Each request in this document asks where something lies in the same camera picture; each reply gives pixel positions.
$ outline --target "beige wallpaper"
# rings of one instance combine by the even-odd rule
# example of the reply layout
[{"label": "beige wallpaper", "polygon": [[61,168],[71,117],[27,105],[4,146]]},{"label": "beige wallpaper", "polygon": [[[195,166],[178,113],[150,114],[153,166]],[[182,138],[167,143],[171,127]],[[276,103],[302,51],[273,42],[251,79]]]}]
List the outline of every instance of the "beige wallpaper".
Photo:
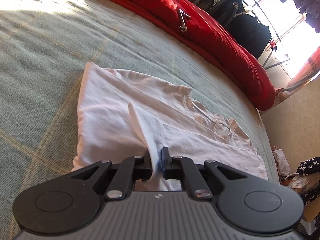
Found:
[{"label": "beige wallpaper", "polygon": [[291,171],[320,157],[320,76],[262,115],[269,141],[281,148]]}]

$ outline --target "bed sheet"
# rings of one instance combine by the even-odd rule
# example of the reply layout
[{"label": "bed sheet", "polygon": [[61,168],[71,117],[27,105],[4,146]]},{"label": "bed sheet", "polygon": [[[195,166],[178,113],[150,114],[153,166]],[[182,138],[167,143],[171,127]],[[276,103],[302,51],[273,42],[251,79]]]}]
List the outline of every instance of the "bed sheet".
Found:
[{"label": "bed sheet", "polygon": [[108,0],[0,0],[0,239],[19,231],[22,190],[69,172],[84,65],[130,69],[190,86],[215,114],[234,117],[277,172],[259,112],[219,69],[146,19]]}]

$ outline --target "pink curtain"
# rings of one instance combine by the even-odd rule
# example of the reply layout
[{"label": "pink curtain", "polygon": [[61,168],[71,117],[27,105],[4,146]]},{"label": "pink curtain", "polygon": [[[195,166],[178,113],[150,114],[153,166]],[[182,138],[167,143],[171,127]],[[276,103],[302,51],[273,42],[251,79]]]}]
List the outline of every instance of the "pink curtain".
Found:
[{"label": "pink curtain", "polygon": [[284,101],[300,88],[310,82],[310,80],[320,71],[320,47],[303,64],[298,74],[287,84],[286,88],[277,91],[278,100]]}]

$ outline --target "white star logo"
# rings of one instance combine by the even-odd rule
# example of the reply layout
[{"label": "white star logo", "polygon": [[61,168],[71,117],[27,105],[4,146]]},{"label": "white star logo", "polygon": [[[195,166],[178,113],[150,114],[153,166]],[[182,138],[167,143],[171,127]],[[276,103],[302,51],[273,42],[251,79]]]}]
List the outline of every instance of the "white star logo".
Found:
[{"label": "white star logo", "polygon": [[154,195],[154,197],[155,197],[156,199],[160,199],[160,198],[163,197],[163,195],[162,195],[161,193],[158,193],[157,195]]}]

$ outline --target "red blanket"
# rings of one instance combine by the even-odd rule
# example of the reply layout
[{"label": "red blanket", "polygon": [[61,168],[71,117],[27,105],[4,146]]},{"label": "red blanket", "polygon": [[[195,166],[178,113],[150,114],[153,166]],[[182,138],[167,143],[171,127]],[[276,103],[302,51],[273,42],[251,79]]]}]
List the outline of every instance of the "red blanket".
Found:
[{"label": "red blanket", "polygon": [[[258,61],[210,15],[187,0],[111,0],[148,19],[218,67],[254,106],[267,110],[276,92]],[[190,15],[187,32],[181,32],[177,9]]]}]

